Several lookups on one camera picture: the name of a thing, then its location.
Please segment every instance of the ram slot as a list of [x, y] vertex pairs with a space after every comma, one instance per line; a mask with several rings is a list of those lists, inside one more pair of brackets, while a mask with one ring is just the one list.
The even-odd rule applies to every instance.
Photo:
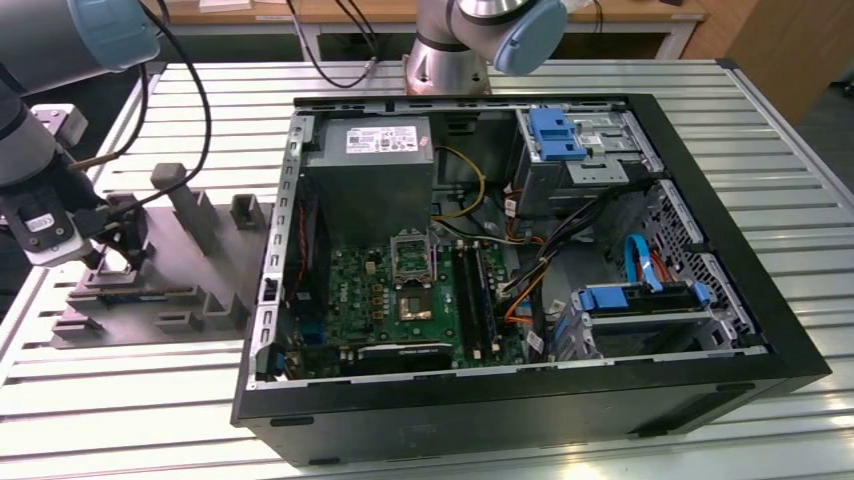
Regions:
[[463, 349], [468, 358], [480, 360], [483, 348], [480, 344], [475, 304], [470, 294], [470, 279], [466, 263], [464, 250], [460, 247], [451, 253], [451, 266], [454, 268], [454, 289], [456, 291], [456, 305], [459, 307]]
[[466, 250], [466, 265], [468, 267], [468, 288], [474, 314], [478, 319], [480, 344], [483, 356], [492, 356], [498, 349], [498, 334], [495, 332], [495, 311], [492, 310], [492, 298], [490, 297], [490, 284], [486, 276], [486, 268], [480, 258], [480, 249]]

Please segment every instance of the gray robot arm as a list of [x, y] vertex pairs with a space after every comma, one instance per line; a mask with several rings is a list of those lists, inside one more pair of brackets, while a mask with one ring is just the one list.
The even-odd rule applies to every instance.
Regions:
[[410, 93], [487, 93], [486, 60], [527, 75], [554, 52], [566, 22], [560, 0], [419, 0]]
[[155, 33], [137, 0], [0, 2], [0, 214], [33, 265], [91, 255], [72, 216], [103, 200], [21, 97], [151, 60]]

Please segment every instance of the power supply label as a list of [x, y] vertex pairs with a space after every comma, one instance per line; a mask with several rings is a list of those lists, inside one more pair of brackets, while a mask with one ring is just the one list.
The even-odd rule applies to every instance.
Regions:
[[347, 130], [347, 153], [418, 151], [415, 127], [368, 127]]

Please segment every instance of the green motherboard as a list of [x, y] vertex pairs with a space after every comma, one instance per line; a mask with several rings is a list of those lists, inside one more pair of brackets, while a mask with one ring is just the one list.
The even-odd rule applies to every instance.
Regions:
[[[515, 325], [500, 325], [502, 315], [492, 307], [498, 285], [507, 281], [502, 250], [496, 245], [478, 245], [475, 251], [471, 245], [460, 244], [439, 246], [434, 251], [426, 255], [423, 248], [419, 251], [404, 245], [396, 258], [391, 247], [332, 252], [323, 340], [303, 355], [310, 378], [346, 374], [342, 364], [366, 345], [451, 345], [451, 368], [523, 363], [520, 331]], [[463, 255], [476, 258], [476, 270], [472, 265], [463, 271]], [[431, 282], [395, 285], [392, 262], [398, 269], [435, 269]], [[459, 278], [470, 275], [483, 280], [482, 296], [470, 292], [474, 279]], [[472, 319], [474, 314], [460, 312], [472, 312], [472, 302], [490, 306], [488, 312], [478, 312], [482, 318]]]

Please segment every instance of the metal rail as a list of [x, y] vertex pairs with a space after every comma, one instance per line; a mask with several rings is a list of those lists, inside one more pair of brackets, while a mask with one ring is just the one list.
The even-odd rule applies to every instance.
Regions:
[[[327, 63], [338, 78], [360, 65]], [[193, 182], [213, 202], [271, 200], [295, 97], [403, 92], [384, 63], [358, 91], [338, 91], [307, 64], [200, 65], [215, 134]], [[495, 93], [652, 93], [834, 374], [797, 394], [747, 405], [682, 437], [450, 456], [296, 471], [228, 424], [241, 342], [55, 350], [47, 346], [68, 282], [81, 270], [35, 270], [0, 328], [0, 478], [691, 478], [854, 471], [854, 213], [850, 193], [741, 72], [714, 62], [562, 61], [524, 78], [492, 76]], [[132, 115], [132, 98], [111, 138]], [[192, 167], [201, 109], [189, 74], [156, 83], [131, 155], [108, 165], [101, 192], [151, 190], [160, 161]]]

